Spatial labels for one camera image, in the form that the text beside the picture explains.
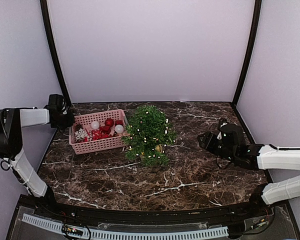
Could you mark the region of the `red ball ornament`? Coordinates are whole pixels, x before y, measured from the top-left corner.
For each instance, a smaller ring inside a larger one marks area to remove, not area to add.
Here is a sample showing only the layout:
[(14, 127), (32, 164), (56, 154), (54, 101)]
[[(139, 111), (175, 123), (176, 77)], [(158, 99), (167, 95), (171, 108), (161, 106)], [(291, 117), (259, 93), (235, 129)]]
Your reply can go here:
[(105, 126), (112, 127), (114, 125), (114, 120), (112, 118), (107, 118), (104, 122)]

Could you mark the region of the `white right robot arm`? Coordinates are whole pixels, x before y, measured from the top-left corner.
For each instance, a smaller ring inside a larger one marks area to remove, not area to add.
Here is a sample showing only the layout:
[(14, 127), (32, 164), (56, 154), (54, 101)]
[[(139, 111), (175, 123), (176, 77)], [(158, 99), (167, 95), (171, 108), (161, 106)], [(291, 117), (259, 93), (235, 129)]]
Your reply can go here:
[[(225, 118), (218, 133), (206, 131), (197, 136), (199, 146), (219, 159), (246, 170), (287, 170), (300, 172), (300, 147), (272, 144), (246, 144), (243, 129)], [(300, 175), (257, 186), (245, 205), (245, 213), (256, 217), (265, 206), (300, 197)]]

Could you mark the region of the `pink plastic basket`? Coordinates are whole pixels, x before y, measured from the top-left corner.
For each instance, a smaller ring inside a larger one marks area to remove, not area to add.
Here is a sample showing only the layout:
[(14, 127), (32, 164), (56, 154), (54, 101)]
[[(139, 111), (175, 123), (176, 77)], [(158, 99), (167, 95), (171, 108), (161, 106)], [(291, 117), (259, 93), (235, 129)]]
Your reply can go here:
[[(105, 126), (106, 119), (114, 120), (112, 127)], [(108, 110), (90, 114), (77, 115), (74, 117), (74, 125), (69, 129), (69, 144), (77, 155), (110, 150), (125, 147), (122, 137), (127, 136), (126, 125), (128, 124), (126, 115), (122, 109)], [(90, 126), (91, 122), (98, 121), (99, 129), (93, 130)], [(117, 134), (115, 132), (116, 125), (123, 125), (124, 132)], [(75, 131), (84, 128), (88, 134), (88, 138), (81, 142), (76, 142)]]

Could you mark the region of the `beige tree pot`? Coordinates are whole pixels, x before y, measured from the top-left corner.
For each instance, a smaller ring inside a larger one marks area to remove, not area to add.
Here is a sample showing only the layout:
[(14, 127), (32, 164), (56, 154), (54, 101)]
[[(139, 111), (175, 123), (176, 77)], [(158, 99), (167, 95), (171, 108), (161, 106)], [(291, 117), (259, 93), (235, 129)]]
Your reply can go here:
[(153, 158), (153, 155), (152, 154), (147, 154), (146, 152), (140, 152), (138, 154), (138, 157), (140, 158), (140, 160), (142, 162), (144, 162), (144, 161), (147, 161), (147, 160)]

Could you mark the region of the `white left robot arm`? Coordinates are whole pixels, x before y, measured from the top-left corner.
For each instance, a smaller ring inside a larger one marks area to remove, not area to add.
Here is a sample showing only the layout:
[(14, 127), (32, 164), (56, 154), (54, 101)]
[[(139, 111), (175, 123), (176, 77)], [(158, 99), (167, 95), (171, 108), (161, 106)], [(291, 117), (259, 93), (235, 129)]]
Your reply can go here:
[(0, 109), (0, 166), (12, 170), (21, 185), (37, 197), (52, 195), (48, 185), (38, 176), (26, 157), (23, 148), (22, 130), (28, 127), (50, 125), (53, 129), (65, 130), (75, 123), (74, 114), (60, 94), (51, 94), (43, 108)]

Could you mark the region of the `white snowflake ornament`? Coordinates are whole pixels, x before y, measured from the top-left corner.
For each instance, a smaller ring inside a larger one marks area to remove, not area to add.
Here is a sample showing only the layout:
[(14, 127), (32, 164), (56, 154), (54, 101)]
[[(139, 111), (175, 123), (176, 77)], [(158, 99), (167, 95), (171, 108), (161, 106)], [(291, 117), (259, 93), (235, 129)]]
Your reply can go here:
[(79, 128), (74, 132), (74, 137), (76, 142), (82, 142), (88, 138), (88, 134), (84, 128)]

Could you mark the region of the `white ball ornament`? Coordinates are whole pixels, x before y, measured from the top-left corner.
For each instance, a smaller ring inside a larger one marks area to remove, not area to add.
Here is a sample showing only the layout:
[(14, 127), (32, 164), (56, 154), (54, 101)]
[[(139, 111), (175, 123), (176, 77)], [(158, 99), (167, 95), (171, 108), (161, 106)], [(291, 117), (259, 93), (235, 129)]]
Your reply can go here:
[(122, 134), (122, 133), (125, 131), (125, 127), (124, 127), (122, 124), (117, 124), (117, 125), (114, 127), (114, 131), (115, 131), (117, 134)]
[(90, 127), (93, 129), (93, 130), (98, 130), (100, 128), (100, 123), (98, 121), (93, 121), (91, 122), (90, 124)]

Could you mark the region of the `small green christmas tree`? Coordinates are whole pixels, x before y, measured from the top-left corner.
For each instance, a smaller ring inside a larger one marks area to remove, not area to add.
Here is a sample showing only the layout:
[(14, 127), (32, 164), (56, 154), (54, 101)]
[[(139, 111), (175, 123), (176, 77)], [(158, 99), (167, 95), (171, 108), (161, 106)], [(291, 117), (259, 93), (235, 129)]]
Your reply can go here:
[(173, 145), (177, 134), (163, 111), (154, 105), (138, 106), (125, 130), (128, 135), (122, 140), (127, 145), (126, 159), (136, 160), (139, 153), (145, 152), (153, 158), (142, 161), (144, 166), (165, 166), (169, 163), (164, 150), (157, 150), (157, 147)]

